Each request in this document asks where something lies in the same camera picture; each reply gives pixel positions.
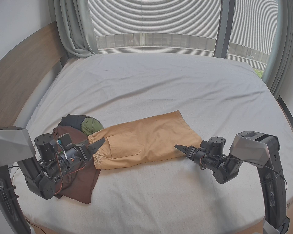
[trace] shorts pocket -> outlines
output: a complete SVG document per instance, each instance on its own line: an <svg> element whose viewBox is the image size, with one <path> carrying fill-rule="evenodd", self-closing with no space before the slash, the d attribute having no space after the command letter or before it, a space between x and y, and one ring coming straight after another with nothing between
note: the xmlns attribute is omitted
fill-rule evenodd
<svg viewBox="0 0 293 234"><path fill-rule="evenodd" d="M141 151L141 145L133 132L117 134L107 139L110 144L112 159L137 155Z"/></svg>

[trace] tan shorts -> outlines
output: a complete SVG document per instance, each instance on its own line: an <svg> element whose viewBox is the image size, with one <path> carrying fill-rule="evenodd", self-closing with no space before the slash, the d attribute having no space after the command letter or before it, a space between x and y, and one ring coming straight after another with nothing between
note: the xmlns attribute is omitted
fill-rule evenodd
<svg viewBox="0 0 293 234"><path fill-rule="evenodd" d="M97 169L130 167L183 155L174 145L198 148L201 137L179 111L114 125L88 136L90 144L106 139L93 155Z"/></svg>

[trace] white bed sheet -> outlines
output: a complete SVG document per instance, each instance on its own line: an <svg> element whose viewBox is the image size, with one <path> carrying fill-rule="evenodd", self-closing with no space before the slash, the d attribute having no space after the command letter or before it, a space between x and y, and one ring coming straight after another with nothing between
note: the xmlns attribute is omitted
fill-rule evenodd
<svg viewBox="0 0 293 234"><path fill-rule="evenodd" d="M125 53L71 60L28 124L32 141L67 114L85 114L104 127L180 110L203 140L253 130L276 135L293 197L293 133L266 85L246 63L186 54ZM34 223L59 233L235 233L265 214L256 167L243 163L230 182L216 182L181 157L101 170L91 204L43 200L13 178L19 204Z"/></svg>

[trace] brown garment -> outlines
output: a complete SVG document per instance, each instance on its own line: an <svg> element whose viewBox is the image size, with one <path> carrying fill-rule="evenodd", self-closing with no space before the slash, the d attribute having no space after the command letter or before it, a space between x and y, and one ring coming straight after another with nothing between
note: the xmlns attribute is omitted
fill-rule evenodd
<svg viewBox="0 0 293 234"><path fill-rule="evenodd" d="M130 167L140 163L180 157L174 145L199 148L202 139L179 111L122 123L88 136L90 143L106 142L93 155L97 169Z"/></svg>
<svg viewBox="0 0 293 234"><path fill-rule="evenodd" d="M85 135L83 132L70 126L58 126L54 128L54 139L57 140L57 137L65 133L69 133L72 142L75 144L88 139L87 135ZM62 196L66 196L85 204L91 203L91 194L99 174L100 170L95 168L92 158L86 163L86 167L84 169L76 173L63 176L62 190L59 194L56 195L56 197L60 199ZM60 185L61 182L59 181L55 186L55 191L59 190Z"/></svg>

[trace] wooden headboard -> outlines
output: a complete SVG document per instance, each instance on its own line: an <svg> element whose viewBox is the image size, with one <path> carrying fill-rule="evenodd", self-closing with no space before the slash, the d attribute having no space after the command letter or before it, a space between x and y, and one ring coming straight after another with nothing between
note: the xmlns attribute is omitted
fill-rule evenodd
<svg viewBox="0 0 293 234"><path fill-rule="evenodd" d="M65 54L54 21L0 60L0 126L14 124L34 89Z"/></svg>

